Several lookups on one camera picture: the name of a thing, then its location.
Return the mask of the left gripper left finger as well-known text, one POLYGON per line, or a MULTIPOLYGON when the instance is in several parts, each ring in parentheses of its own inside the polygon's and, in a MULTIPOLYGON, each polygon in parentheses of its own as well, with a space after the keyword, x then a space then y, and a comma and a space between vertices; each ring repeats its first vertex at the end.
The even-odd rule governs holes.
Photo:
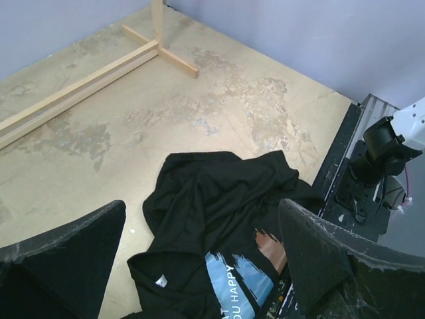
POLYGON ((125 220, 115 200, 1 248, 1 317, 97 318, 125 220))

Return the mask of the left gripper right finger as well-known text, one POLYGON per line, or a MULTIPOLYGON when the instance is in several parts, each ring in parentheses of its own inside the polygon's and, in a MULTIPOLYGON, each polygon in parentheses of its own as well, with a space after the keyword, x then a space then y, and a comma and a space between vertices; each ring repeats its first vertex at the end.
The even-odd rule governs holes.
POLYGON ((290 199, 280 232, 306 318, 423 318, 424 258, 336 226, 290 199))

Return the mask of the black t shirt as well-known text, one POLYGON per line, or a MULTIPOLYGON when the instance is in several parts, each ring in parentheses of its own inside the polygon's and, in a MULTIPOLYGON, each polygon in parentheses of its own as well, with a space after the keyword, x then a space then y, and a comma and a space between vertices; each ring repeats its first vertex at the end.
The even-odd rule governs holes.
POLYGON ((167 156, 143 202, 150 247, 127 264, 137 318, 255 318, 280 281, 286 254, 281 200, 310 211, 323 198, 281 151, 242 159, 231 152, 167 156))

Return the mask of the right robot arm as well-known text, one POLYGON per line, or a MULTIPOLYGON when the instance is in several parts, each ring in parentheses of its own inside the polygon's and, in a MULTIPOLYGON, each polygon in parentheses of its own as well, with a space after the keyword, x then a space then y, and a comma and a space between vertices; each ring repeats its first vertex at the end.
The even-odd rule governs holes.
POLYGON ((363 134, 366 152, 351 164, 351 176, 367 187, 398 175, 424 150, 424 99, 384 116, 363 134))

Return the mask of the wooden clothes rack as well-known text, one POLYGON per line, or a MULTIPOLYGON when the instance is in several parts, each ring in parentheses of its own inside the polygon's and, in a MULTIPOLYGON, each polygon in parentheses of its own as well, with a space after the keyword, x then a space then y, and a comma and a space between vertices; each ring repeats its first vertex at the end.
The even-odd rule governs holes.
POLYGON ((190 77, 198 78, 199 69, 197 67, 164 47, 164 6, 164 1, 151 2, 153 40, 126 25, 122 25, 123 34, 139 43, 141 45, 139 48, 2 121, 1 148, 16 142, 19 138, 46 124, 51 119, 158 56, 190 77))

